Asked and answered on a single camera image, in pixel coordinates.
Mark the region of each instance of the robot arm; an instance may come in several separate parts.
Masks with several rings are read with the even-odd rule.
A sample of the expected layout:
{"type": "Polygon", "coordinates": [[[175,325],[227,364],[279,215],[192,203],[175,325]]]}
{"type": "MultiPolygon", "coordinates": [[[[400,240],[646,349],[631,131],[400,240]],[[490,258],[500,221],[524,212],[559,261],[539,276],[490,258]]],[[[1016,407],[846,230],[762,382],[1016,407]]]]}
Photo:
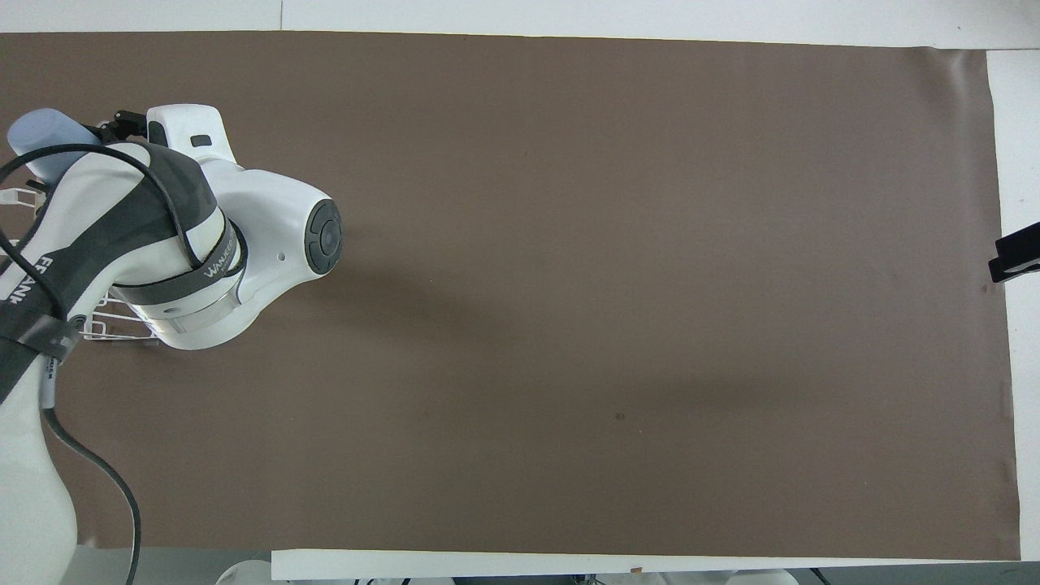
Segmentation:
{"type": "MultiPolygon", "coordinates": [[[[42,135],[49,144],[29,148],[49,147],[82,130],[56,113],[27,115],[37,120],[20,120],[8,137],[42,135]]],[[[0,263],[0,582],[57,582],[76,538],[38,417],[53,360],[10,324],[34,315],[75,323],[110,289],[167,345],[208,348],[242,332],[292,286],[327,274],[342,249],[335,203],[306,183],[239,167],[214,108],[153,108],[147,126],[149,143],[107,148],[154,174],[168,202],[139,170],[102,153],[30,163],[48,198],[18,250],[64,314],[46,316],[57,311],[43,283],[0,263]]]]}

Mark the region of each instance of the black cable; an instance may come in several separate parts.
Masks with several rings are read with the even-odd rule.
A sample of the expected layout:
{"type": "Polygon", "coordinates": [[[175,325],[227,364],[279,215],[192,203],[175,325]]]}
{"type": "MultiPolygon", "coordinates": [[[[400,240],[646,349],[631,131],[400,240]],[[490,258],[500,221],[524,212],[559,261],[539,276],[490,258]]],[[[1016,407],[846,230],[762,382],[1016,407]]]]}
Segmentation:
{"type": "Polygon", "coordinates": [[[606,583],[600,581],[596,574],[572,575],[571,581],[574,582],[574,585],[606,585],[606,583]]]}
{"type": "Polygon", "coordinates": [[[177,214],[177,208],[174,206],[174,200],[170,197],[170,192],[166,190],[165,185],[159,180],[159,177],[154,171],[149,169],[145,163],[136,158],[130,156],[125,152],[118,151],[113,148],[98,146],[98,145],[54,145],[49,147],[37,148],[31,150],[21,156],[16,156],[2,168],[0,168],[0,183],[5,181],[7,177],[15,172],[16,169],[22,167],[27,162],[32,162],[37,158],[43,158],[45,156],[50,156],[52,154],[60,154],[63,152],[93,152],[96,154],[103,154],[105,156],[110,156],[118,160],[122,160],[127,164],[136,169],[141,175],[144,175],[149,181],[155,185],[155,188],[159,190],[159,196],[162,198],[162,203],[166,207],[166,211],[170,213],[170,219],[174,223],[174,230],[177,232],[177,237],[181,241],[181,246],[184,248],[184,254],[188,257],[188,262],[191,264],[191,270],[196,270],[202,266],[202,260],[196,256],[194,250],[191,249],[191,244],[188,241],[187,233],[184,231],[184,226],[181,224],[181,219],[177,214]]]}
{"type": "Polygon", "coordinates": [[[140,509],[137,507],[137,500],[134,499],[133,492],[130,491],[130,486],[127,482],[123,481],[120,474],[108,464],[107,461],[102,459],[98,454],[94,453],[89,449],[83,447],[78,440],[75,439],[69,431],[61,426],[58,422],[58,415],[53,408],[44,409],[44,419],[47,421],[47,426],[50,427],[51,432],[54,436],[66,444],[69,449],[75,451],[84,459],[94,463],[95,465],[101,467],[101,470],[105,473],[112,482],[119,486],[120,491],[123,492],[123,497],[126,498],[127,506],[130,507],[130,515],[133,517],[133,544],[130,548],[130,567],[127,569],[127,581],[126,585],[133,585],[134,577],[137,575],[137,562],[140,560],[140,509]]]}
{"type": "Polygon", "coordinates": [[[10,243],[10,239],[7,238],[7,234],[5,234],[2,229],[0,229],[0,249],[3,249],[4,253],[10,257],[11,261],[18,264],[18,268],[25,271],[26,276],[35,280],[36,284],[40,285],[40,288],[47,294],[51,300],[51,316],[60,319],[61,321],[69,319],[69,309],[66,308],[64,303],[61,302],[57,292],[55,292],[54,288],[51,287],[51,284],[47,282],[47,279],[40,274],[36,266],[32,265],[32,262],[26,260],[25,256],[15,249],[15,245],[10,243]]]}
{"type": "Polygon", "coordinates": [[[821,583],[823,583],[824,585],[831,585],[831,582],[828,581],[826,577],[824,577],[823,573],[820,573],[818,568],[810,568],[809,570],[811,570],[812,575],[815,575],[816,578],[820,579],[821,583]]]}

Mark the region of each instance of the black strap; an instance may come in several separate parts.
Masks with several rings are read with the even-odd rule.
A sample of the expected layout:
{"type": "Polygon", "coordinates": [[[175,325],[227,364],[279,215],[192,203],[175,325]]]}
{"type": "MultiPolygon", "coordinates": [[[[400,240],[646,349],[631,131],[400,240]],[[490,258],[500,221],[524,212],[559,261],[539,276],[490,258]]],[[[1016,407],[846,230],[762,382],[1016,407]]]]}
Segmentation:
{"type": "Polygon", "coordinates": [[[183,299],[228,276],[238,250],[238,230],[224,218],[224,235],[209,258],[193,271],[140,286],[112,286],[112,296],[131,305],[161,305],[183,299]]]}
{"type": "Polygon", "coordinates": [[[58,361],[63,361],[81,338],[73,324],[9,301],[0,303],[0,314],[3,315],[0,338],[10,339],[58,361]]]}

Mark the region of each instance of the white table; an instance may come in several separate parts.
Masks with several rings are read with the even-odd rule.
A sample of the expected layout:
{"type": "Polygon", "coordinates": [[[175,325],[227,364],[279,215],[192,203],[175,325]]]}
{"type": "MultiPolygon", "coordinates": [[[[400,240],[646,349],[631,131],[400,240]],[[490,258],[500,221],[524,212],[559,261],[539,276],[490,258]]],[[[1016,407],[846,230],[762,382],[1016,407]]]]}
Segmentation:
{"type": "MultiPolygon", "coordinates": [[[[0,0],[0,32],[343,30],[989,49],[1005,233],[1040,221],[1040,1],[0,0]]],[[[1040,276],[1007,285],[1023,560],[1040,560],[1040,276]]],[[[276,551],[276,579],[567,575],[952,562],[276,551]]]]}

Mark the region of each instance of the black bracket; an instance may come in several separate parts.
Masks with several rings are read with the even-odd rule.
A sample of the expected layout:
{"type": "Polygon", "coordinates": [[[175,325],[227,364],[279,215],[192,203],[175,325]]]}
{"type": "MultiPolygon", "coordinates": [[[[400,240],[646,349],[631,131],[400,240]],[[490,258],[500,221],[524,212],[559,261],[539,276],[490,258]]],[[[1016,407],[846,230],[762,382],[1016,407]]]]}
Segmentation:
{"type": "Polygon", "coordinates": [[[111,122],[105,122],[100,127],[83,126],[92,134],[101,138],[102,144],[118,143],[130,136],[148,135],[148,118],[144,113],[121,109],[115,112],[111,122]]]}
{"type": "Polygon", "coordinates": [[[993,282],[1040,271],[1040,223],[996,240],[996,257],[989,261],[993,282]]]}
{"type": "Polygon", "coordinates": [[[0,302],[0,338],[64,361],[80,339],[76,326],[9,301],[0,302]]]}

